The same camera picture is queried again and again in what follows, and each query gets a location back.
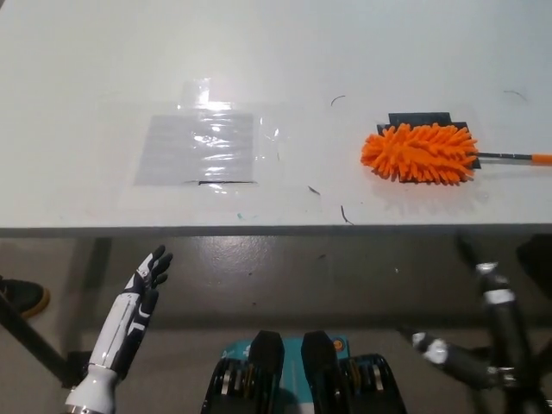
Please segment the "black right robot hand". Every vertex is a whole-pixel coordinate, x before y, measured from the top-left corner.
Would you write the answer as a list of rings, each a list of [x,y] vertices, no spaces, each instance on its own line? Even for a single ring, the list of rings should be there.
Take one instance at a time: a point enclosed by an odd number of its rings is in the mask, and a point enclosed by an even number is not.
[[[492,344],[466,349],[419,329],[398,328],[400,335],[433,367],[474,390],[500,389],[506,413],[550,413],[516,294],[496,262],[474,267]]]

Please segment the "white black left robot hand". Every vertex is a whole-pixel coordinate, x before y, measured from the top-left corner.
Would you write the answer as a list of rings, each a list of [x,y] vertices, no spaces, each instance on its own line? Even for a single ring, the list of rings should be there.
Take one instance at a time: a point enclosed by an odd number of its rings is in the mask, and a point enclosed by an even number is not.
[[[167,280],[172,259],[160,245],[133,271],[104,321],[90,366],[109,369],[118,380],[127,377],[159,299],[158,286]]]

